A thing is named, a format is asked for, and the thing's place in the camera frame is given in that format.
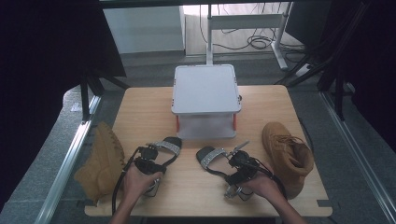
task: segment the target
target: metal frame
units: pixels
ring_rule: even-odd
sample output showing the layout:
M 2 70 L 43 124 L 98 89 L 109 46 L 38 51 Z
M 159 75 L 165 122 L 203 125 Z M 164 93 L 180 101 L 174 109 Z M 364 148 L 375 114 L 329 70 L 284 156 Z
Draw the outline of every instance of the metal frame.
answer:
M 353 159 L 358 164 L 359 169 L 361 170 L 362 175 L 366 179 L 371 191 L 373 192 L 375 198 L 377 199 L 379 206 L 384 212 L 385 216 L 388 219 L 389 223 L 396 223 L 396 206 L 392 198 L 390 197 L 388 191 L 385 189 L 384 185 L 379 180 L 378 176 L 375 174 L 373 168 L 370 163 L 364 157 L 364 154 L 361 152 L 361 148 L 352 133 L 348 129 L 346 123 L 338 117 L 336 112 L 334 111 L 334 104 L 332 103 L 332 98 L 328 92 L 321 91 L 319 93 L 321 99 L 326 105 L 329 113 L 334 121 L 335 126 L 337 127 L 340 134 L 343 136 L 349 152 L 351 153 Z
M 208 5 L 207 14 L 207 45 L 206 64 L 213 64 L 213 43 L 212 31 L 221 29 L 254 29 L 254 28 L 278 28 L 276 31 L 276 41 L 271 43 L 271 47 L 276 56 L 281 70 L 288 70 L 288 65 L 280 52 L 280 40 L 286 29 L 289 12 L 292 2 L 288 2 L 286 11 L 283 14 L 265 15 L 235 15 L 235 16 L 212 16 L 212 5 Z
M 93 96 L 90 104 L 90 113 L 94 114 L 97 107 L 99 106 L 101 97 Z M 36 224 L 41 223 L 50 223 L 52 216 L 55 212 L 56 207 L 58 206 L 58 202 L 61 199 L 61 196 L 64 192 L 64 187 L 67 184 L 67 181 L 70 177 L 70 174 L 73 170 L 73 166 L 76 162 L 78 154 L 82 148 L 85 137 L 88 134 L 88 130 L 91 128 L 92 116 L 89 119 L 83 120 L 78 127 L 76 135 L 70 145 L 70 148 L 67 151 L 66 156 L 64 157 L 64 162 L 59 169 L 58 174 L 53 181 L 53 184 L 49 190 L 49 194 L 47 195 L 46 200 L 44 201 L 43 206 L 41 207 L 40 212 L 35 220 Z

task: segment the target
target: white plastic box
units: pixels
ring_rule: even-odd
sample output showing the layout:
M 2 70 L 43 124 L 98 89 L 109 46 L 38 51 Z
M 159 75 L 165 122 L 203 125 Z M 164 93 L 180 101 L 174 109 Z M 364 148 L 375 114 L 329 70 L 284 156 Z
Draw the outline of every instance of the white plastic box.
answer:
M 241 102 L 233 66 L 179 66 L 172 112 L 182 139 L 232 138 Z

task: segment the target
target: aluminum rail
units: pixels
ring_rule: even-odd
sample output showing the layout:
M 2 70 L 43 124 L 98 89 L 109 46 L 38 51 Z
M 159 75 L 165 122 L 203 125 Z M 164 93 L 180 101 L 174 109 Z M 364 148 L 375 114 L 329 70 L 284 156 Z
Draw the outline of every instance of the aluminum rail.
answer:
M 382 211 L 387 217 L 388 222 L 396 223 L 396 207 L 388 191 L 381 183 L 378 176 L 375 174 L 370 163 L 364 157 L 364 154 L 362 153 L 359 144 L 357 143 L 352 133 L 348 129 L 346 123 L 344 121 L 341 121 L 337 116 L 337 114 L 335 113 L 333 109 L 332 99 L 329 93 L 321 92 L 319 95 L 323 100 L 324 104 L 326 105 L 326 107 L 328 108 L 332 120 L 337 126 L 338 131 L 346 141 L 349 152 L 351 153 L 355 162 L 358 164 L 361 173 L 363 174 L 364 178 L 367 181 L 367 184 L 369 185 L 371 191 L 373 192 L 375 198 L 377 199 L 379 206 L 381 207 Z
M 91 115 L 94 115 L 94 112 L 99 106 L 100 100 L 101 98 L 99 96 L 93 96 L 90 103 Z M 90 116 L 89 120 L 82 122 L 79 125 L 72 144 L 70 145 L 70 148 L 68 149 L 67 154 L 64 157 L 64 162 L 62 163 L 61 168 L 59 169 L 59 172 L 56 175 L 55 180 L 53 181 L 53 184 L 49 190 L 49 194 L 47 195 L 47 198 L 44 201 L 40 212 L 38 213 L 38 216 L 35 220 L 36 224 L 50 223 L 50 220 L 52 219 L 58 202 L 60 201 L 61 196 L 64 192 L 64 187 L 67 184 L 67 180 L 69 179 L 70 174 L 73 170 L 73 166 L 78 157 L 78 153 L 80 152 L 85 137 L 88 134 L 88 130 L 91 127 L 92 119 L 93 116 Z

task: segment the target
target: wall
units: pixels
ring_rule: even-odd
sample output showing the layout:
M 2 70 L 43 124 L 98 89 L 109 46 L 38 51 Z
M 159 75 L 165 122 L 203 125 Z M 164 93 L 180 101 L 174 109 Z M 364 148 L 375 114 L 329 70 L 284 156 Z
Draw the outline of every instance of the wall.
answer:
M 183 7 L 104 10 L 120 54 L 184 50 Z

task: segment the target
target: gray floor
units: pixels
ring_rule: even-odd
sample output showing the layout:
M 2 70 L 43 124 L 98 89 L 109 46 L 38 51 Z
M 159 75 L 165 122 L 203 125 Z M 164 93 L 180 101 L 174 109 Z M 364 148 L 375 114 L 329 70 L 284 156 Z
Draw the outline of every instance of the gray floor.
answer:
M 120 80 L 133 87 L 172 86 L 177 65 L 202 64 L 204 61 L 205 58 L 184 57 L 178 53 L 137 55 L 137 57 L 123 55 L 128 77 L 121 77 Z M 232 64 L 238 85 L 271 85 L 285 75 L 278 69 L 274 56 L 267 54 L 217 56 L 215 63 Z M 316 164 L 333 209 L 330 217 L 307 217 L 307 220 L 310 223 L 388 223 L 378 200 L 316 90 L 315 85 L 319 76 L 289 89 L 297 115 L 305 126 L 307 139 L 310 139 L 308 144 L 314 150 Z M 123 90 L 105 80 L 103 84 L 106 93 L 93 124 L 104 120 L 113 125 Z M 35 162 L 6 203 L 0 215 L 0 223 L 35 221 L 80 124 L 81 112 L 71 111 L 75 103 L 80 103 L 79 93 L 79 87 L 75 87 L 64 96 L 64 109 Z M 345 98 L 344 112 L 346 124 L 361 147 L 361 151 L 386 191 L 394 199 L 396 196 L 396 175 L 393 173 L 396 166 L 395 153 L 361 116 L 351 103 L 350 97 Z M 89 155 L 91 142 L 90 133 L 72 174 Z M 91 202 L 86 200 L 81 187 L 71 176 L 51 223 L 109 221 L 109 217 L 87 217 L 83 211 L 87 203 Z M 175 223 L 174 220 L 162 221 L 165 222 Z M 149 220 L 134 217 L 131 223 L 149 223 Z

